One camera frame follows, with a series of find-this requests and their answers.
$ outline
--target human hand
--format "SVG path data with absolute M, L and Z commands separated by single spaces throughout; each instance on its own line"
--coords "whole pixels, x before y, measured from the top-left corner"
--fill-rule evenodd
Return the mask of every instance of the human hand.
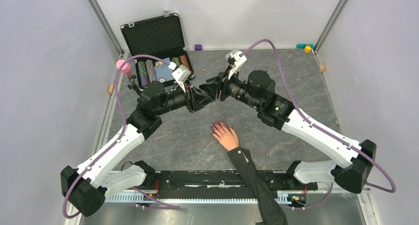
M 231 126 L 227 128 L 226 125 L 220 121 L 220 124 L 214 123 L 212 125 L 212 130 L 212 135 L 227 151 L 239 147 L 239 137 L 237 137 L 236 132 Z

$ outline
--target metal beam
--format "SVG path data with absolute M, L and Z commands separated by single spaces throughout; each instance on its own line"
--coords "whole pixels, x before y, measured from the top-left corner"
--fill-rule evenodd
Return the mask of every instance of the metal beam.
M 328 20 L 323 32 L 321 33 L 319 39 L 317 40 L 316 44 L 314 45 L 314 51 L 318 52 L 321 46 L 323 45 L 326 37 L 328 36 L 330 30 L 332 29 L 333 25 L 335 25 L 336 20 L 339 18 L 340 13 L 342 12 L 343 8 L 345 7 L 348 0 L 339 0 L 337 3 L 330 19 Z
M 114 32 L 112 31 L 111 26 L 109 25 L 108 20 L 106 20 L 105 15 L 103 14 L 102 9 L 99 6 L 99 3 L 97 0 L 87 0 L 90 4 L 90 6 L 93 9 L 93 12 L 95 13 L 97 19 L 99 20 L 100 24 L 102 25 L 103 29 L 105 30 L 106 34 L 108 35 L 112 46 L 118 52 L 121 56 L 124 53 L 124 50 L 122 49 L 121 45 L 118 42 L 117 37 L 115 36 Z

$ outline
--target pinstripe sleeve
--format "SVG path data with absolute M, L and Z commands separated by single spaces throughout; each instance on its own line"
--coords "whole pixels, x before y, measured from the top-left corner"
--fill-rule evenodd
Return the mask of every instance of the pinstripe sleeve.
M 229 151 L 228 156 L 236 167 L 239 175 L 254 193 L 264 225 L 288 225 L 284 211 L 275 201 L 268 185 L 257 176 L 256 167 L 251 159 L 250 151 L 241 147 Z

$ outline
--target case lid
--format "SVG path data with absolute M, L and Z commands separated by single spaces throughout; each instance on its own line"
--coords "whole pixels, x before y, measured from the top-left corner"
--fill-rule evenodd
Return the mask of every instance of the case lid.
M 152 55 L 185 47 L 177 13 L 122 25 L 121 32 L 132 55 Z

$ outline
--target gray floor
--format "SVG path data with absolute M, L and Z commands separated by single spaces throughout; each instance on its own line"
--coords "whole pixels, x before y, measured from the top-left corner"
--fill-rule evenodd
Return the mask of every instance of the gray floor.
M 322 194 L 309 194 L 309 204 L 322 199 Z M 186 205 L 180 210 L 147 210 L 133 204 L 105 203 L 84 225 L 254 225 L 261 222 L 257 205 Z M 319 207 L 292 211 L 283 207 L 289 225 L 364 225 L 355 194 L 332 194 Z
M 224 71 L 227 50 L 191 51 L 189 56 L 196 72 L 192 84 L 198 86 L 216 73 Z M 314 119 L 338 130 L 335 116 L 326 93 L 325 85 L 312 53 L 301 49 L 280 49 L 281 62 L 287 83 L 300 107 Z M 275 91 L 288 98 L 272 50 L 249 52 L 240 79 L 257 69 L 266 70 L 276 81 Z M 127 116 L 136 107 L 137 95 L 126 85 L 123 78 L 120 96 Z M 143 144 L 131 151 L 117 166 L 120 170 L 125 161 L 144 160 L 156 170 L 229 170 L 233 165 L 225 150 L 211 133 L 212 122 L 222 119 L 230 123 L 239 135 L 240 144 L 252 153 L 258 169 L 286 169 L 294 160 L 316 162 L 328 157 L 306 142 L 263 124 L 250 107 L 228 98 L 215 102 L 203 110 L 190 114 L 186 108 L 162 115 L 163 124 Z M 109 137 L 121 128 L 121 113 L 115 109 Z

